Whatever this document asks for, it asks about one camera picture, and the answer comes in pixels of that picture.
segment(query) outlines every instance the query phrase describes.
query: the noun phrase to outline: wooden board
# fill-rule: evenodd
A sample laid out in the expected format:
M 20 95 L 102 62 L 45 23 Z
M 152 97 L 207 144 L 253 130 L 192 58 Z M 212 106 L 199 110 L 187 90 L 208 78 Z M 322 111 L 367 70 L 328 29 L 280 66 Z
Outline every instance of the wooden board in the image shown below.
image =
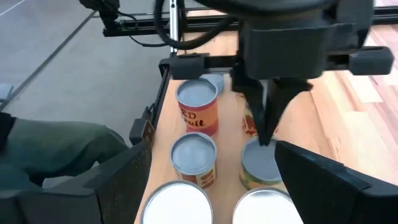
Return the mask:
M 396 26 L 375 27 L 372 32 L 375 38 L 369 44 L 385 44 L 397 49 L 397 30 Z M 185 38 L 192 39 L 197 35 L 188 34 Z M 224 32 L 188 53 L 233 55 L 236 41 L 234 32 Z M 280 121 L 277 137 L 398 185 L 397 68 L 395 64 L 392 73 L 383 77 L 325 72 L 321 78 L 311 80 L 313 90 L 299 94 L 289 104 Z M 155 135 L 149 181 L 136 224 L 148 196 L 161 184 L 177 179 L 169 161 L 169 150 L 185 130 L 175 99 L 179 84 L 180 81 L 171 80 L 165 97 Z M 229 76 L 225 76 L 225 85 L 225 91 L 218 99 L 220 130 L 215 136 L 218 177 L 215 184 L 206 189 L 215 223 L 220 224 L 231 223 L 236 202 L 246 192 L 239 183 L 238 172 L 241 149 L 248 140 L 241 129 L 244 101 L 230 91 Z
M 375 0 L 375 6 L 397 6 L 398 0 Z

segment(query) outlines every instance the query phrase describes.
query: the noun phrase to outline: can lid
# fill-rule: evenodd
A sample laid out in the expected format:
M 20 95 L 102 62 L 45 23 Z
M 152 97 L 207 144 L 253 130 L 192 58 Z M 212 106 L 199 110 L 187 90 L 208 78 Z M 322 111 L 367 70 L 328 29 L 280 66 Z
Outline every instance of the can lid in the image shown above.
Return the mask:
M 250 139 L 242 151 L 242 164 L 255 178 L 266 182 L 282 180 L 275 160 L 276 141 L 271 139 L 268 146 L 260 146 L 258 138 Z
M 287 193 L 261 187 L 248 191 L 239 199 L 232 223 L 302 224 L 303 221 Z
M 187 80 L 177 89 L 178 102 L 185 106 L 205 106 L 211 103 L 218 93 L 217 85 L 210 80 L 199 78 Z
M 212 223 L 213 209 L 206 193 L 197 185 L 176 180 L 158 187 L 141 213 L 141 224 Z
M 200 78 L 213 81 L 217 85 L 218 94 L 224 91 L 224 75 L 219 73 L 203 74 Z
M 216 144 L 208 135 L 192 132 L 174 142 L 170 150 L 170 160 L 180 173 L 198 175 L 214 166 L 216 154 Z

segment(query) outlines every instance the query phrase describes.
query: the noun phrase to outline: food can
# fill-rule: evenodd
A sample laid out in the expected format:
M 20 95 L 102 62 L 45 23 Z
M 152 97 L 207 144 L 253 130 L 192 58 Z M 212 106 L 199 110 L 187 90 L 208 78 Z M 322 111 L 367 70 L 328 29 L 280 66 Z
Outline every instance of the food can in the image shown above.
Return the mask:
M 217 148 L 203 133 L 187 133 L 170 150 L 170 160 L 178 177 L 205 189 L 216 180 Z
M 200 78 L 205 78 L 209 81 L 213 81 L 217 85 L 217 94 L 222 94 L 224 91 L 224 75 L 223 74 L 204 74 Z
M 213 209 L 197 185 L 176 180 L 158 187 L 147 199 L 141 224 L 212 224 Z
M 245 101 L 243 119 L 242 119 L 243 131 L 250 137 L 258 136 L 256 125 L 254 124 L 253 114 L 251 113 L 249 104 Z
M 239 179 L 248 189 L 273 187 L 286 191 L 275 160 L 276 141 L 260 146 L 258 138 L 250 139 L 243 147 Z
M 187 132 L 201 132 L 209 136 L 217 132 L 217 92 L 216 84 L 204 78 L 187 80 L 178 87 L 176 95 Z
M 281 190 L 261 187 L 244 194 L 235 206 L 232 224 L 302 224 L 289 195 Z

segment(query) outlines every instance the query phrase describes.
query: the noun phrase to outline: green fabric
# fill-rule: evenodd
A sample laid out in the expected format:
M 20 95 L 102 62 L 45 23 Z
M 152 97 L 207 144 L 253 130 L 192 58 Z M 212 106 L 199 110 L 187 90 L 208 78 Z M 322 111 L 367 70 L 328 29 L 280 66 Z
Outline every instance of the green fabric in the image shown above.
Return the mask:
M 96 161 L 102 163 L 126 149 L 123 138 L 106 126 L 17 119 L 0 155 L 0 189 L 12 187 L 10 183 L 15 178 L 29 177 L 40 185 L 45 178 L 76 176 Z M 4 167 L 15 172 L 5 175 Z M 21 172 L 26 175 L 11 175 Z M 15 184 L 13 188 L 27 186 Z

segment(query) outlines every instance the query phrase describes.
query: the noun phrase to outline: can rim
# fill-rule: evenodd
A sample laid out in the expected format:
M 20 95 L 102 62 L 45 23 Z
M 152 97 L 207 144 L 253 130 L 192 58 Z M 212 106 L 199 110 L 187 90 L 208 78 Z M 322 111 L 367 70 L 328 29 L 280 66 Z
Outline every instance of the can rim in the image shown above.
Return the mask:
M 238 208 L 238 205 L 242 202 L 242 200 L 245 199 L 248 195 L 252 194 L 253 192 L 257 192 L 257 191 L 261 191 L 261 190 L 268 190 L 268 191 L 270 191 L 270 192 L 275 192 L 275 193 L 279 194 L 281 197 L 284 197 L 284 198 L 286 198 L 288 201 L 292 202 L 292 204 L 294 205 L 293 200 L 292 200 L 292 198 L 290 197 L 290 195 L 289 195 L 288 193 L 284 192 L 283 190 L 279 190 L 279 189 L 276 189 L 276 188 L 273 188 L 273 187 L 258 187 L 258 188 L 256 188 L 256 189 L 249 190 L 248 192 L 246 192 L 246 193 L 238 200 L 238 202 L 237 202 L 236 205 L 235 205 L 234 212 L 233 212 L 233 214 L 232 214 L 232 223 L 233 223 L 233 220 L 234 220 L 234 218 L 235 218 L 236 209 Z
M 213 81 L 217 86 L 217 94 L 220 95 L 224 91 L 225 80 L 224 74 L 222 73 L 205 73 L 200 76 L 200 78 L 207 79 L 209 81 Z
M 192 187 L 198 189 L 207 199 L 207 202 L 209 203 L 210 206 L 210 212 L 211 212 L 211 220 L 213 220 L 213 206 L 211 205 L 210 199 L 207 196 L 206 192 L 201 189 L 199 186 L 197 186 L 196 184 L 189 182 L 187 180 L 173 180 L 167 183 L 164 183 L 162 185 L 160 185 L 159 187 L 157 187 L 148 197 L 148 199 L 146 200 L 145 204 L 144 204 L 144 208 L 142 209 L 141 212 L 141 217 L 140 217 L 140 223 L 144 224 L 144 215 L 145 215 L 145 211 L 147 210 L 149 204 L 151 203 L 151 201 L 153 201 L 154 197 L 161 192 L 163 189 L 165 189 L 167 186 L 173 185 L 173 184 L 187 184 L 187 185 L 191 185 Z
M 253 143 L 255 141 L 258 141 L 258 139 L 259 139 L 258 136 L 255 136 L 244 143 L 243 150 L 241 152 L 241 164 L 242 164 L 243 168 L 245 168 L 246 170 L 248 170 L 248 169 L 246 168 L 246 165 L 244 163 L 245 152 L 247 151 L 248 145 L 250 145 L 251 143 Z M 273 179 L 263 179 L 263 178 L 255 176 L 254 174 L 250 173 L 249 171 L 248 171 L 248 173 L 250 175 L 252 175 L 253 177 L 255 177 L 261 181 L 264 181 L 264 182 L 280 182 L 280 181 L 282 181 L 282 176 L 280 174 L 279 174 L 280 178 L 278 177 L 278 178 L 273 178 Z
M 201 138 L 206 139 L 207 141 L 209 141 L 211 143 L 211 145 L 213 146 L 213 150 L 214 150 L 214 159 L 211 162 L 207 162 L 205 166 L 203 166 L 202 169 L 198 169 L 196 172 L 185 172 L 184 170 L 182 170 L 178 165 L 176 165 L 176 163 L 173 160 L 173 153 L 174 153 L 174 149 L 175 149 L 175 145 L 180 142 L 183 141 L 184 138 L 186 138 L 187 136 L 194 136 L 197 135 Z M 174 141 L 174 143 L 172 144 L 172 147 L 170 148 L 170 152 L 169 152 L 169 159 L 170 162 L 172 163 L 174 169 L 176 169 L 177 171 L 179 171 L 181 174 L 185 174 L 185 175 L 198 175 L 198 174 L 202 174 L 206 171 L 208 171 L 210 168 L 212 168 L 215 165 L 215 162 L 217 160 L 217 146 L 216 143 L 214 142 L 214 140 L 208 136 L 207 134 L 204 133 L 200 133 L 200 132 L 189 132 L 186 134 L 183 134 L 182 136 L 180 136 L 177 140 Z
M 209 102 L 206 102 L 206 103 L 204 103 L 202 105 L 198 105 L 198 106 L 192 106 L 192 105 L 188 105 L 188 104 L 182 102 L 181 97 L 179 95 L 179 92 L 184 87 L 184 85 L 189 85 L 190 82 L 208 82 L 208 83 L 210 83 L 212 85 L 212 87 L 215 89 L 214 96 L 211 98 L 211 100 Z M 184 82 L 182 82 L 178 86 L 177 91 L 175 92 L 175 97 L 176 97 L 177 101 L 179 103 L 181 103 L 182 105 L 187 106 L 187 107 L 191 107 L 191 108 L 199 108 L 199 107 L 202 107 L 202 106 L 206 106 L 206 105 L 210 104 L 211 102 L 215 101 L 217 99 L 217 96 L 218 96 L 217 84 L 215 82 L 211 81 L 211 80 L 207 80 L 206 78 L 198 78 L 197 80 L 185 80 Z

